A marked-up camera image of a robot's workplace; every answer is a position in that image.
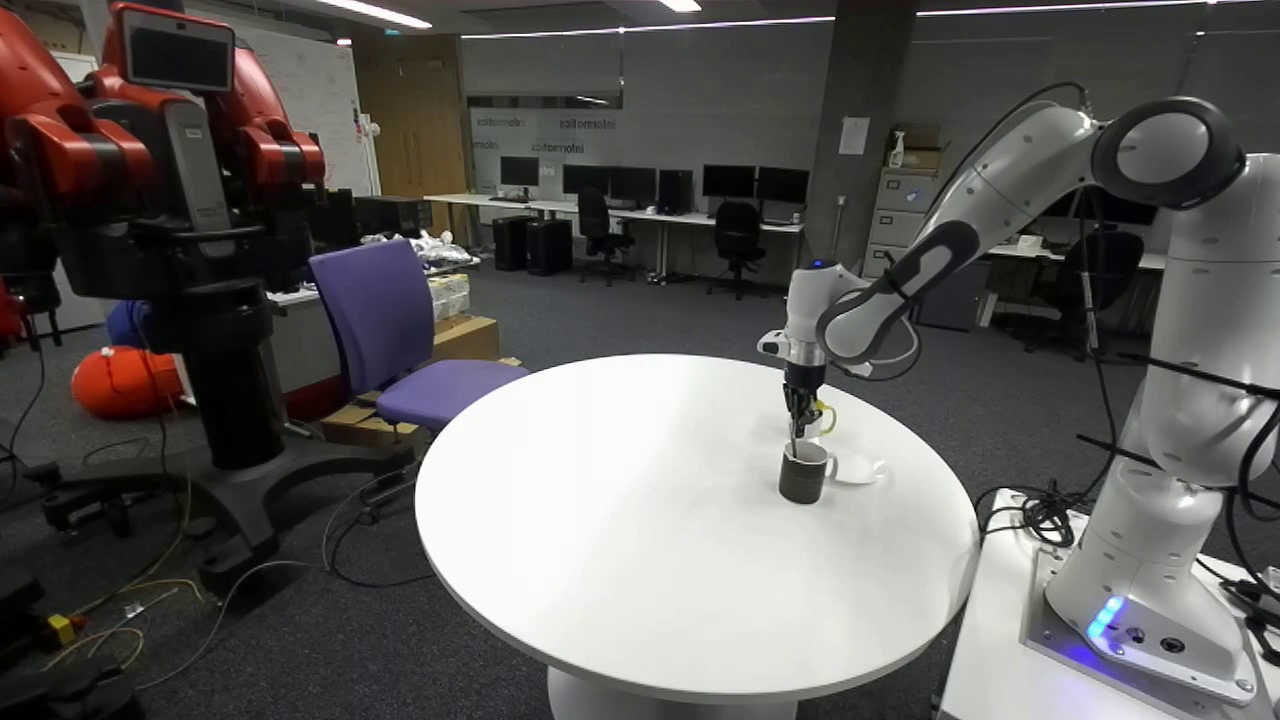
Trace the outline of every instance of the black stand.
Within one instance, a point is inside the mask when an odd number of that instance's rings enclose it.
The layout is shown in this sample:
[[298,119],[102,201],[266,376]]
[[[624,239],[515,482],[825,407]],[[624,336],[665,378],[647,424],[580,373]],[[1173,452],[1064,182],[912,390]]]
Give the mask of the black stand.
[[241,570],[277,550],[270,503],[281,490],[335,471],[396,476],[411,463],[411,448],[285,442],[258,356],[266,331],[270,320],[258,286],[241,285],[209,294],[152,299],[147,340],[152,347],[184,353],[209,452],[170,457],[164,458],[166,467],[159,467],[159,458],[126,458],[80,476],[48,476],[61,497],[45,503],[45,517],[69,527],[76,511],[102,503],[107,511],[114,509],[114,527],[126,530],[118,497],[191,482],[235,530],[198,569],[198,578],[225,593]]

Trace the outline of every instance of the black cup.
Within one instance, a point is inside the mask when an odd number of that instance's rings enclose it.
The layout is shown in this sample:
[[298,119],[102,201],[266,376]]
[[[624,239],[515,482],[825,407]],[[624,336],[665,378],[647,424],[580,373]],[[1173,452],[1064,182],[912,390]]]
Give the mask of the black cup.
[[795,440],[783,452],[783,476],[779,476],[779,490],[792,503],[817,503],[825,497],[827,476],[837,476],[839,458],[810,442],[810,440]]

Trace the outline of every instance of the office room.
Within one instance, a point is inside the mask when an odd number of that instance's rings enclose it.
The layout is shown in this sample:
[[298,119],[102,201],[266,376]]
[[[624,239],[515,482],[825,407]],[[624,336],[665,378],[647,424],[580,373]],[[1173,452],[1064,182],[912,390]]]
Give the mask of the office room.
[[0,0],[0,716],[1275,716],[1275,36]]

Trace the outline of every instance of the white round table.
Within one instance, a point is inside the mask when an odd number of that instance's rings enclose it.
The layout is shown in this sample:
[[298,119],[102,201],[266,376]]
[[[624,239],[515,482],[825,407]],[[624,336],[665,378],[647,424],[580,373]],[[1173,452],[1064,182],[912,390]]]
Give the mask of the white round table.
[[607,356],[452,418],[415,482],[446,593],[544,661],[555,720],[795,716],[889,676],[969,594],[975,517],[950,467],[825,389],[839,479],[775,490],[783,373]]

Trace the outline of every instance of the blue light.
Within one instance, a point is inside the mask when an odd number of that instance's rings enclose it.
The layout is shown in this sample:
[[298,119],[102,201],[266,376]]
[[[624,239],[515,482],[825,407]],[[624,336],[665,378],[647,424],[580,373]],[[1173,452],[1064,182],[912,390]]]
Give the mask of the blue light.
[[1087,640],[1101,645],[1101,634],[1110,627],[1110,620],[1123,611],[1123,594],[1110,594],[1087,622]]

